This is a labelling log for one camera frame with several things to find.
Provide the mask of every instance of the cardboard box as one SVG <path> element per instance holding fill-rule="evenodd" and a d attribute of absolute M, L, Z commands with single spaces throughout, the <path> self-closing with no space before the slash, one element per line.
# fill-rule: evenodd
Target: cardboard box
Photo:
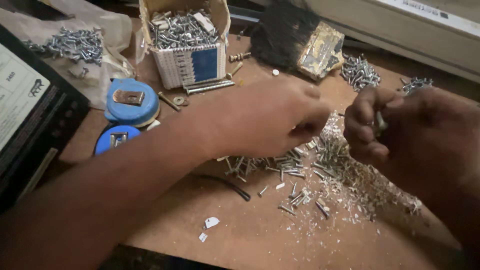
<path fill-rule="evenodd" d="M 154 48 L 148 26 L 152 14 L 185 11 L 187 7 L 194 11 L 204 9 L 212 15 L 211 21 L 220 34 L 217 43 L 174 49 Z M 225 0 L 140 0 L 140 14 L 145 43 L 153 53 L 166 89 L 225 77 L 226 36 L 230 28 L 230 13 Z"/>

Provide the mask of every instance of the brown table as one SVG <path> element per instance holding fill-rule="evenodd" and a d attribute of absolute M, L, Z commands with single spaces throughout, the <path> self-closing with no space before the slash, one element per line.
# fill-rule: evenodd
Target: brown table
<path fill-rule="evenodd" d="M 139 20 L 133 19 L 133 23 L 134 30 L 138 29 Z M 231 34 L 229 42 L 228 54 L 236 54 L 245 52 L 250 40 L 243 37 L 237 41 L 236 36 Z M 361 53 L 353 49 L 345 51 Z M 124 52 L 132 62 L 133 52 L 133 48 Z M 382 87 L 398 88 L 402 86 L 400 78 L 431 77 L 437 87 L 479 100 L 479 87 L 473 82 L 392 54 L 364 53 L 381 75 Z M 227 63 L 227 71 L 235 65 Z M 287 77 L 292 81 L 300 80 L 288 74 L 273 77 L 271 70 L 271 67 L 258 65 L 254 59 L 244 60 L 244 67 L 233 78 L 236 86 L 206 95 L 220 91 L 242 91 L 249 84 L 265 79 Z M 137 66 L 137 74 L 139 81 L 155 90 L 163 89 L 151 55 L 147 55 Z M 239 86 L 240 81 L 244 82 L 243 86 Z M 339 71 L 332 73 L 316 87 L 339 112 L 343 112 L 356 96 L 339 76 Z M 185 97 L 181 89 L 165 92 L 170 98 Z M 190 102 L 201 102 L 203 97 L 200 94 L 193 95 Z M 161 106 L 160 122 L 176 113 L 163 102 Z M 52 167 L 67 169 L 90 158 L 95 141 L 106 124 L 102 111 L 91 110 Z M 224 162 L 211 161 L 193 173 L 222 176 L 226 170 Z M 278 210 L 277 206 L 291 192 L 290 181 L 298 182 L 299 186 L 305 186 L 305 181 L 288 176 L 286 187 L 275 190 L 275 185 L 280 183 L 276 173 L 259 171 L 247 180 L 247 183 L 243 183 L 231 179 L 251 194 L 250 202 L 245 202 L 223 184 L 191 175 L 185 177 L 164 194 L 152 209 L 151 222 L 139 228 L 125 243 L 229 269 L 246 270 L 443 269 L 454 265 L 458 256 L 458 243 L 427 209 L 423 209 L 420 216 L 409 216 L 403 208 L 389 205 L 378 212 L 375 222 L 362 220 L 354 225 L 342 220 L 347 216 L 343 205 L 335 201 L 327 202 L 333 218 L 325 221 L 321 220 L 321 213 L 311 202 L 300 208 L 303 214 L 292 217 Z M 265 185 L 270 188 L 263 198 L 259 198 L 256 193 Z M 312 181 L 310 189 L 318 188 L 319 184 Z M 204 231 L 203 223 L 210 217 L 220 219 L 220 224 Z M 198 239 L 202 232 L 208 235 L 204 243 Z"/>

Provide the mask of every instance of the brass bolt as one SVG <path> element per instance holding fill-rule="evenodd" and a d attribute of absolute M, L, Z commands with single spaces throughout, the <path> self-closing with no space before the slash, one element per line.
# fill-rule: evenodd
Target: brass bolt
<path fill-rule="evenodd" d="M 227 79 L 228 80 L 231 80 L 233 75 L 235 75 L 235 73 L 237 73 L 237 71 L 243 66 L 243 62 L 240 62 L 236 67 L 235 69 L 233 69 L 233 71 L 231 73 L 227 73 Z"/>

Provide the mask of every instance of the tape measure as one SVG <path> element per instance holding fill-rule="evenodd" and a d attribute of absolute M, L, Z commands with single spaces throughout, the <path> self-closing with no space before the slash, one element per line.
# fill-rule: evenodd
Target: tape measure
<path fill-rule="evenodd" d="M 99 155 L 111 148 L 115 148 L 138 135 L 140 135 L 140 130 L 132 126 L 119 125 L 112 127 L 98 138 L 95 146 L 95 155 Z"/>
<path fill-rule="evenodd" d="M 122 125 L 143 127 L 160 113 L 160 102 L 153 89 L 135 79 L 114 79 L 107 93 L 105 117 Z"/>

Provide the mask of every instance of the finger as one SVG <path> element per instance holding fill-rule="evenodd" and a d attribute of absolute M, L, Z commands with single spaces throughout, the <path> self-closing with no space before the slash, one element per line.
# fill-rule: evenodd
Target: finger
<path fill-rule="evenodd" d="M 399 98 L 402 96 L 390 89 L 364 88 L 353 101 L 353 115 L 361 124 L 372 123 L 375 109 Z"/>
<path fill-rule="evenodd" d="M 355 160 L 380 168 L 388 160 L 389 150 L 379 142 L 350 148 L 350 156 Z"/>
<path fill-rule="evenodd" d="M 401 101 L 394 100 L 386 104 L 382 115 L 387 122 L 408 121 L 414 119 L 428 122 L 434 114 L 435 93 L 432 89 L 421 89 Z"/>
<path fill-rule="evenodd" d="M 303 92 L 305 93 L 306 96 L 319 100 L 321 93 L 318 88 L 315 88 L 313 85 L 309 85 L 303 89 Z"/>
<path fill-rule="evenodd" d="M 330 106 L 324 101 L 312 100 L 307 106 L 309 108 L 305 112 L 304 120 L 290 132 L 291 139 L 295 143 L 300 142 L 296 145 L 309 142 L 313 136 L 320 134 L 330 116 Z"/>
<path fill-rule="evenodd" d="M 373 129 L 368 125 L 360 124 L 352 115 L 352 106 L 345 110 L 345 131 L 344 136 L 348 143 L 362 141 L 369 143 L 375 140 Z"/>

